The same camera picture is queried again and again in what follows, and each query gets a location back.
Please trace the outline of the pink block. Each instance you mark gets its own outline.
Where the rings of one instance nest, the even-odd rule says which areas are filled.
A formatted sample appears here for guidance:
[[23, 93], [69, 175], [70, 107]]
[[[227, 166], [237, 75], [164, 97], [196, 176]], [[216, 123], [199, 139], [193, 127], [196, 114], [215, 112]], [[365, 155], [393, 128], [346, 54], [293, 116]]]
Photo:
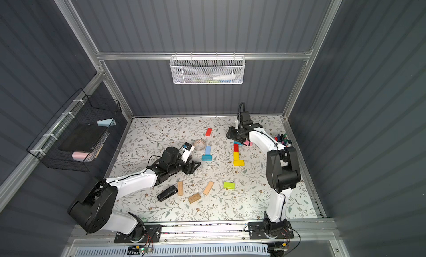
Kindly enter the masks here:
[[250, 147], [250, 146], [252, 146], [252, 145], [253, 145], [253, 143], [252, 143], [251, 141], [249, 141], [249, 140], [246, 140], [246, 141], [243, 143], [243, 145], [244, 145], [244, 146], [248, 146], [248, 147]]

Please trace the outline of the light wooden block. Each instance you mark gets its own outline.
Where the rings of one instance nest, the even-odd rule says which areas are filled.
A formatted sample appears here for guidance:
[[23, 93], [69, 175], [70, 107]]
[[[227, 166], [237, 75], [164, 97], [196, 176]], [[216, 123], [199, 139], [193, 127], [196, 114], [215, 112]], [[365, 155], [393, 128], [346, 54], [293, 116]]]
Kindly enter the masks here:
[[183, 181], [179, 181], [177, 183], [177, 190], [178, 190], [178, 196], [184, 195], [184, 183], [183, 183]]

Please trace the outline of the light wooden block slanted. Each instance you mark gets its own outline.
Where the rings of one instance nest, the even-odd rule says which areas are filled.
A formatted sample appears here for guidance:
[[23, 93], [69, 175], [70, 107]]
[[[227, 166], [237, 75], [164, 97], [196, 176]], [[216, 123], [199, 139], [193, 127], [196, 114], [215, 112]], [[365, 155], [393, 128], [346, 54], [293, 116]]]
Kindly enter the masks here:
[[210, 191], [212, 190], [213, 186], [214, 186], [214, 182], [213, 181], [208, 182], [206, 188], [203, 191], [203, 194], [205, 196], [207, 196], [210, 193]]

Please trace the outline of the lime green block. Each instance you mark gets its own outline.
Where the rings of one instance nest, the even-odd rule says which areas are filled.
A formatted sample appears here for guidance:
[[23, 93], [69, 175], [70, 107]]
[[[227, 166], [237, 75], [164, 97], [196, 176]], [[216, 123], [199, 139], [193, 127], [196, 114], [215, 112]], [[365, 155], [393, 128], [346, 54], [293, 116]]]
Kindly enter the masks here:
[[232, 182], [224, 182], [223, 187], [225, 189], [235, 189], [236, 185], [235, 183], [232, 183]]

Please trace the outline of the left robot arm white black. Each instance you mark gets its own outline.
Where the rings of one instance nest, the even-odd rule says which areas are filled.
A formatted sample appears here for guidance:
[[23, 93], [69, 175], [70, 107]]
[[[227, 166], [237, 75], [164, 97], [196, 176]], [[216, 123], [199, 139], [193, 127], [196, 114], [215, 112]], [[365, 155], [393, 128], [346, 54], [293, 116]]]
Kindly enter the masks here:
[[171, 176], [193, 174], [201, 165], [192, 160], [194, 146], [185, 143], [180, 149], [167, 147], [145, 169], [115, 178], [92, 178], [68, 208], [68, 215], [88, 234], [100, 230], [131, 235], [143, 229], [143, 221], [133, 213], [114, 210], [115, 202], [129, 194], [158, 186]]

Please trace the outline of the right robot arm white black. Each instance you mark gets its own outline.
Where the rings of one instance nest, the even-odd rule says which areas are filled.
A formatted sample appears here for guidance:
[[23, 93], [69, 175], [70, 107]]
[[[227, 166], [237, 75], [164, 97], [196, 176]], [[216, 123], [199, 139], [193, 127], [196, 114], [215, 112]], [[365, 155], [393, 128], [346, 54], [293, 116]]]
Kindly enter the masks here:
[[230, 127], [226, 138], [239, 143], [252, 142], [266, 155], [266, 179], [271, 188], [270, 201], [262, 221], [266, 237], [294, 237], [286, 217], [292, 191], [301, 181], [297, 150], [286, 147], [272, 138], [260, 125], [254, 123], [248, 111], [239, 112], [237, 126]]

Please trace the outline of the white tape roll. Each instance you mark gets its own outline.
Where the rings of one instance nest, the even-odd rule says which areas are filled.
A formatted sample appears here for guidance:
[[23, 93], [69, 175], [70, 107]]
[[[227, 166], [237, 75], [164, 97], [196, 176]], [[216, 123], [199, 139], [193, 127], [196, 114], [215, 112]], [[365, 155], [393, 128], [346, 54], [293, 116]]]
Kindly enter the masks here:
[[202, 152], [203, 150], [205, 150], [207, 143], [203, 139], [197, 139], [193, 141], [193, 146], [195, 148], [194, 151]]

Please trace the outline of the light blue block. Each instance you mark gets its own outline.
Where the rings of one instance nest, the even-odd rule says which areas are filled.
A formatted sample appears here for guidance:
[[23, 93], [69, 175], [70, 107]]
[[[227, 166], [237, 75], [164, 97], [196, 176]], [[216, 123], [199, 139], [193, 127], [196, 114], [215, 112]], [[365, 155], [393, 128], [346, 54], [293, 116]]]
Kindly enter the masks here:
[[211, 155], [211, 146], [206, 146], [205, 155], [206, 156], [210, 156]]

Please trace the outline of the black stapler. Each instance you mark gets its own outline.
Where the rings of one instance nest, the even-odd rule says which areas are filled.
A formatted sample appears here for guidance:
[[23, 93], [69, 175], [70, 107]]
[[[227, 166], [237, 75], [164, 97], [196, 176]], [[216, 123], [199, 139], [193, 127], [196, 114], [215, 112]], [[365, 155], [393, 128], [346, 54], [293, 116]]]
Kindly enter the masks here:
[[157, 199], [159, 202], [163, 202], [164, 200], [170, 198], [171, 196], [178, 193], [178, 189], [175, 186], [170, 186], [169, 188], [162, 191], [158, 196]]

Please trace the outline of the dark wooden block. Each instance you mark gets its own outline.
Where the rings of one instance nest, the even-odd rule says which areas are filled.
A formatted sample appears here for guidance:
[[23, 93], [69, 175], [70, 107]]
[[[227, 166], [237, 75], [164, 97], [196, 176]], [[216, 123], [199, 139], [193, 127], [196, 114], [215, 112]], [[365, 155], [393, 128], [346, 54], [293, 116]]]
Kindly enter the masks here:
[[189, 201], [190, 204], [192, 204], [192, 203], [195, 203], [196, 201], [198, 201], [200, 199], [201, 199], [200, 193], [195, 193], [188, 198], [188, 201]]

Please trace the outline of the pink cup of markers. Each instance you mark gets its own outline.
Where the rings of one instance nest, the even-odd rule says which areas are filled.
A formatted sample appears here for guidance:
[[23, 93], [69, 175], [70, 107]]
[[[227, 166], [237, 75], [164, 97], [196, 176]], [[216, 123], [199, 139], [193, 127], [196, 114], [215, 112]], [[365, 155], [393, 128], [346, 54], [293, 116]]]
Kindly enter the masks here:
[[292, 141], [289, 139], [287, 133], [285, 133], [285, 134], [278, 134], [275, 137], [275, 141], [277, 141], [278, 143], [280, 143], [281, 145], [283, 145], [285, 147], [292, 146]]

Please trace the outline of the white bottle in basket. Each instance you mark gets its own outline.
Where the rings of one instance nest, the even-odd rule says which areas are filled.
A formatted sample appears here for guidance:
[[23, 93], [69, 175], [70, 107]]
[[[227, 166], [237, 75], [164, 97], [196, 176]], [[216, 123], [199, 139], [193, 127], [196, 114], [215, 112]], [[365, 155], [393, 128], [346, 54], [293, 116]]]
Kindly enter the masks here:
[[219, 81], [219, 82], [232, 82], [235, 79], [236, 79], [235, 75], [219, 75], [219, 76], [213, 77], [214, 81]]

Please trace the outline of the light blue sponge in basket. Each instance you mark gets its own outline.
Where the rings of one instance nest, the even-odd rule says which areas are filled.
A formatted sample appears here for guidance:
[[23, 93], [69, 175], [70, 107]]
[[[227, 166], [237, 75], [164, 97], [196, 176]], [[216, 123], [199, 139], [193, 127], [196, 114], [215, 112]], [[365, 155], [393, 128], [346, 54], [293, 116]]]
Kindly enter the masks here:
[[99, 120], [97, 125], [100, 127], [112, 127], [116, 125], [116, 121], [114, 118]]

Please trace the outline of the black pad in basket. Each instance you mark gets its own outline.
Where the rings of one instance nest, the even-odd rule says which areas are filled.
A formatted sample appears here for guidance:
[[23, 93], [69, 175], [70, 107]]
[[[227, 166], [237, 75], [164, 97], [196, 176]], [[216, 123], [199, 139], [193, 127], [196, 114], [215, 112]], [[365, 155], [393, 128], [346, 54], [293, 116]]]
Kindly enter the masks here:
[[91, 152], [106, 131], [106, 127], [77, 125], [58, 149], [65, 152]]

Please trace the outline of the pink sponge in basket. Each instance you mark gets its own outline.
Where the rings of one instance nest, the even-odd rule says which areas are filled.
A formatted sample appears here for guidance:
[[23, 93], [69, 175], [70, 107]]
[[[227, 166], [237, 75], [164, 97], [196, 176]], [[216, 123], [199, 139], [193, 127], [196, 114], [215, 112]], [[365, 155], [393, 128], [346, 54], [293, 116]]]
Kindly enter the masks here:
[[73, 152], [72, 158], [78, 162], [84, 162], [84, 160], [88, 157], [89, 153], [87, 152]]

